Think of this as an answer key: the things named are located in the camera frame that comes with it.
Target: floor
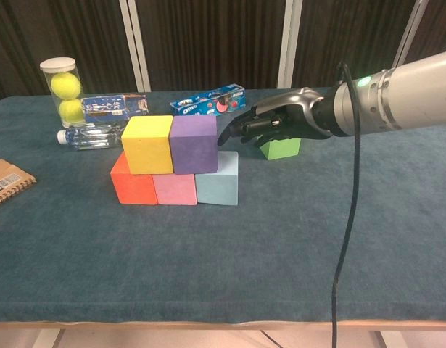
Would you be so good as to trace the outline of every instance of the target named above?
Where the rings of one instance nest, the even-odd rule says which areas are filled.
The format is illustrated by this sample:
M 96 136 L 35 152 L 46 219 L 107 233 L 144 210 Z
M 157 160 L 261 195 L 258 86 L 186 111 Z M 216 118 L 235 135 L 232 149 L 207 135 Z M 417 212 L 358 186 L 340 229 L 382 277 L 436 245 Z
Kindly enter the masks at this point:
M 39 330 L 0 330 L 0 348 L 32 348 Z M 329 348 L 329 331 L 267 331 L 283 348 Z M 409 348 L 446 348 L 446 332 L 403 331 Z M 57 348 L 276 348 L 259 331 L 66 330 Z M 339 348 L 382 348 L 373 332 L 339 332 Z

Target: light blue block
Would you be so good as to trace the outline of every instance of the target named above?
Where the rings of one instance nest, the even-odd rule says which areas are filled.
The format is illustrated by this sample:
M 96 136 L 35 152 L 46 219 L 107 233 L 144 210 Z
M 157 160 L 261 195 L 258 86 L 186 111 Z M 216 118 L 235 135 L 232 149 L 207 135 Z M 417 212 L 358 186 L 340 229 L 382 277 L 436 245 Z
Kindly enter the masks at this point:
M 239 154 L 218 151 L 218 171 L 196 174 L 199 203 L 237 205 L 239 196 Z

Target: brown notebook cover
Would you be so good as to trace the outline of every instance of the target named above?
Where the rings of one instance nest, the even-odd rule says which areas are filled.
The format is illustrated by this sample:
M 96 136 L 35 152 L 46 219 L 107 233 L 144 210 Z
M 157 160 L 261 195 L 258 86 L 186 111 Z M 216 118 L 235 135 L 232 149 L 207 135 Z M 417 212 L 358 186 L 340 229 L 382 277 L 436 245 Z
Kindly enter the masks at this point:
M 0 204 L 36 183 L 36 178 L 0 159 Z

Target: pink block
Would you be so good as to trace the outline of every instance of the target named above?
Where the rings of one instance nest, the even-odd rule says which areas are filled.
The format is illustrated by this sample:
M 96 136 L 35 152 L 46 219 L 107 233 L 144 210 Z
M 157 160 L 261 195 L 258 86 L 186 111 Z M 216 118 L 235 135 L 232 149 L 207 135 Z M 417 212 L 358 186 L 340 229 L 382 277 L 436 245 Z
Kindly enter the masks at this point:
M 194 174 L 152 175 L 158 204 L 197 205 Z

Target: foam block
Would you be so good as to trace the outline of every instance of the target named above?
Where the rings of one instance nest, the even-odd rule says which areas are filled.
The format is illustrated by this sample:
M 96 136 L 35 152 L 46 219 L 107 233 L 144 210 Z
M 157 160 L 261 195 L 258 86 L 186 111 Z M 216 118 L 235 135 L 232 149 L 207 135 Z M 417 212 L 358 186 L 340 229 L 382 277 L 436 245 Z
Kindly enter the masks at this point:
M 110 172 L 121 204 L 158 204 L 151 175 L 132 175 L 125 153 L 116 161 Z
M 199 203 L 237 205 L 239 195 L 239 154 L 234 151 L 218 152 L 216 173 L 196 174 Z
M 273 140 L 260 147 L 268 160 L 297 156 L 300 152 L 301 139 Z
M 132 174 L 173 172 L 170 135 L 173 116 L 135 116 L 126 126 L 121 141 Z
M 174 117 L 170 133 L 174 173 L 214 173 L 218 169 L 216 116 Z
M 152 177 L 158 204 L 197 204 L 194 174 L 163 174 Z

